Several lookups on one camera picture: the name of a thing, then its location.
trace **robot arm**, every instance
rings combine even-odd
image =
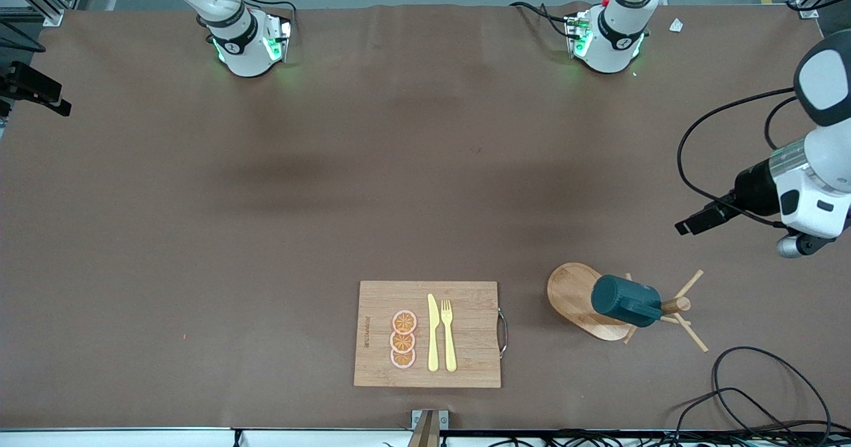
[[[742,171],[726,204],[760,216],[779,213],[789,235],[777,245],[787,258],[809,255],[851,225],[851,29],[821,41],[795,73],[795,92],[816,128]],[[738,216],[712,202],[677,224],[699,234]]]
[[[589,68],[617,73],[629,65],[644,40],[644,29],[660,0],[611,0],[568,20],[568,52]]]
[[[197,11],[213,34],[219,59],[235,75],[257,76],[283,61],[291,25],[246,7],[243,0],[183,0]]]

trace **brown table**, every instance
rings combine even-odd
[[[68,13],[43,34],[34,65],[73,113],[19,104],[0,143],[0,426],[388,428],[448,408],[455,428],[669,428],[740,344],[786,357],[847,422],[851,240],[790,261],[745,219],[673,227],[704,204],[675,170],[685,128],[790,86],[814,23],[664,7],[608,76],[514,8],[304,11],[299,28],[301,64],[258,79],[229,74],[191,13]],[[767,157],[778,101],[702,126],[693,180],[723,193]],[[811,126],[784,108],[775,140]],[[687,317],[711,352],[676,326],[629,347],[580,332],[545,295],[568,261],[663,295],[702,268]],[[364,279],[498,281],[502,389],[353,387]],[[721,378],[820,417],[759,357]],[[706,404],[686,426],[732,425]]]

